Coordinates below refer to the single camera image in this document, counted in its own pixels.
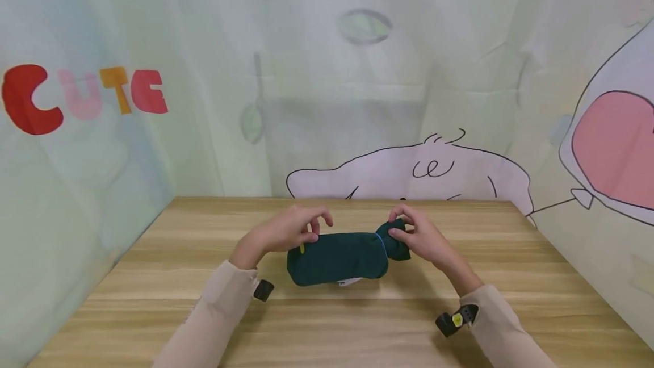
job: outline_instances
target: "yellow tag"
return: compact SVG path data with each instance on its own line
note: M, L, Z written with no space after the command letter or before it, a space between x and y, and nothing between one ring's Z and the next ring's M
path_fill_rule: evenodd
M463 325L463 316L461 316L459 313L456 313L452 316L452 322L456 328L460 328L460 326Z

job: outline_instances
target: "orange letter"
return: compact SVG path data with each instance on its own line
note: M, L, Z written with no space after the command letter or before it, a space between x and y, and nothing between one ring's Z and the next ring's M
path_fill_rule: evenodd
M5 110L14 124L27 134L48 134L64 122L59 108L39 110L32 102L32 94L47 78L48 72L36 64L21 64L5 73L2 84Z
M122 67L103 68L100 70L100 79L104 88L116 89L116 97L119 100L119 107L121 114L131 114L132 109L129 108L127 97L122 86L128 83L127 73Z
M132 101L141 111L154 114L165 114L168 106L165 104L161 90L150 88L151 85L161 85L162 76L156 70L136 70L132 76Z

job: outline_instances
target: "pink letter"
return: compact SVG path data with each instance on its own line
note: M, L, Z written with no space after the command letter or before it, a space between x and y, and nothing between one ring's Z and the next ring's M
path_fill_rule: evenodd
M136 70L132 76L132 100L141 111L154 114L165 114L168 106L165 104L164 94L161 90L150 88L151 85L160 85L162 76L156 70Z
M57 74L59 75L59 83L64 88L66 105L75 118L89 121L100 115L100 111L102 111L100 84L98 84L98 78L94 74L85 74L86 88L89 89L88 98L83 98L80 95L72 71L59 70Z

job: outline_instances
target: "blue rubber band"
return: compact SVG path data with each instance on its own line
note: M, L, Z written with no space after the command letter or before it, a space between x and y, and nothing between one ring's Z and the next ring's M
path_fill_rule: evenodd
M384 239L381 236L379 236L377 233L375 233L375 236L377 236L379 240L381 240L381 247L384 248L384 254L386 255L386 257L388 257L388 252L386 251L386 243L384 243Z

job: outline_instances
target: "pink tongue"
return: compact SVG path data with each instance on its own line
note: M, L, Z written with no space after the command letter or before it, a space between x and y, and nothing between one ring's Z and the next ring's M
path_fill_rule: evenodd
M654 209L654 106L623 91L599 96L572 135L572 152L595 191Z

